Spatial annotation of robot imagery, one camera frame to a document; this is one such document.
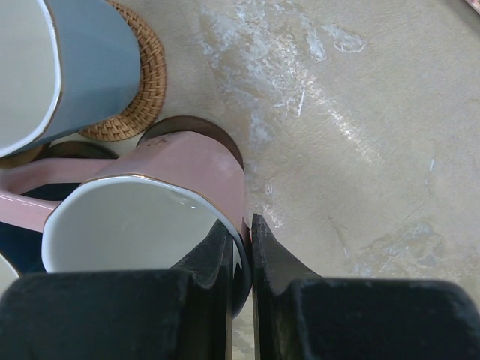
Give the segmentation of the dark wooden coaster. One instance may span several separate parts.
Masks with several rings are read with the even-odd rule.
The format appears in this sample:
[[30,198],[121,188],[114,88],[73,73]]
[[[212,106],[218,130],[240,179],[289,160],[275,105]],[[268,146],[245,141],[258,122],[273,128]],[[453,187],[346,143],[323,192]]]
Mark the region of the dark wooden coaster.
[[140,137],[137,146],[142,143],[168,134],[190,131],[210,137],[226,147],[244,170],[245,165],[239,147],[233,138],[220,126],[212,121],[192,115],[177,115],[160,120],[151,125]]

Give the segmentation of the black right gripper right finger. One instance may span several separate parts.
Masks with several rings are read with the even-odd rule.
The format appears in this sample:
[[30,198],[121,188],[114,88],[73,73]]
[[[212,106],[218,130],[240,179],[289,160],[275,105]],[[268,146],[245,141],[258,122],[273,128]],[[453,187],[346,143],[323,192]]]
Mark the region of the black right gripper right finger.
[[477,359],[479,312],[442,280],[322,277],[252,220],[257,359]]

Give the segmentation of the light blue mug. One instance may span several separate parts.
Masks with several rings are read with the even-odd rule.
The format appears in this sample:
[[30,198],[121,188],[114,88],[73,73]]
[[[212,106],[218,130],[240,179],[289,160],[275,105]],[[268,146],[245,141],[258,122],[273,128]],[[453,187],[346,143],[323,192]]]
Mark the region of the light blue mug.
[[106,1],[1,3],[1,155],[121,113],[140,87],[140,49]]

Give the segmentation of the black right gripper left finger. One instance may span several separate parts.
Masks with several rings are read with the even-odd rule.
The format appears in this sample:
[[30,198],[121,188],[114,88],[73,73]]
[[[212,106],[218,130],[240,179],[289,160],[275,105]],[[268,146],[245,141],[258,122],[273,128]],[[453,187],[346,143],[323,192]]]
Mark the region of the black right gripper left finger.
[[1,298],[1,357],[230,359],[232,262],[216,222],[169,269],[23,276]]

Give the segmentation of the pink mug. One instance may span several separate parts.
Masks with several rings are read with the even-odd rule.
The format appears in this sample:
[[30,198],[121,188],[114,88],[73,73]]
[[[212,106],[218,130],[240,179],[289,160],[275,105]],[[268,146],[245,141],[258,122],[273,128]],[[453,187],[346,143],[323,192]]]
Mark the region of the pink mug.
[[1,221],[41,233],[49,273],[168,269],[223,225],[234,314],[252,284],[245,210],[239,161],[191,131],[146,140],[115,160],[50,158],[1,173]]

